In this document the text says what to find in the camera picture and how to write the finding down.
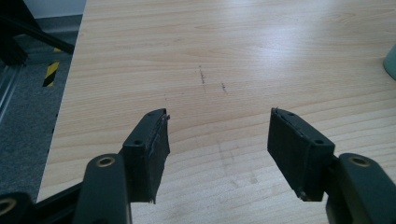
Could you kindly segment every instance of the screw hole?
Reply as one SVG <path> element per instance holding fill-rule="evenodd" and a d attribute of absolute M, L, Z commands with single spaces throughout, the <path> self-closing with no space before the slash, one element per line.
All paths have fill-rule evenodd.
<path fill-rule="evenodd" d="M 99 161 L 96 162 L 96 165 L 99 167 L 107 167 L 111 164 L 113 164 L 116 160 L 112 157 L 104 157 L 100 159 Z"/>
<path fill-rule="evenodd" d="M 6 198 L 0 201 L 0 216 L 11 211 L 15 205 L 17 205 L 17 201 L 13 198 Z"/>
<path fill-rule="evenodd" d="M 134 140 L 134 144 L 137 145 L 137 146 L 140 146 L 140 145 L 142 145 L 142 141 Z"/>
<path fill-rule="evenodd" d="M 370 166 L 370 162 L 368 162 L 364 158 L 360 158 L 360 157 L 349 157 L 349 161 L 354 163 L 355 165 L 359 165 L 362 167 Z"/>

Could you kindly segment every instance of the wooden table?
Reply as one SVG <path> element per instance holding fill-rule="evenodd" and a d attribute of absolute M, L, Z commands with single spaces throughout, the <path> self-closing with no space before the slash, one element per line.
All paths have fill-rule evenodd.
<path fill-rule="evenodd" d="M 396 181 L 396 82 L 382 66 L 395 24 L 394 0 L 89 0 L 39 200 L 165 107 L 171 154 L 134 223 L 327 223 L 266 151 L 271 107 Z"/>

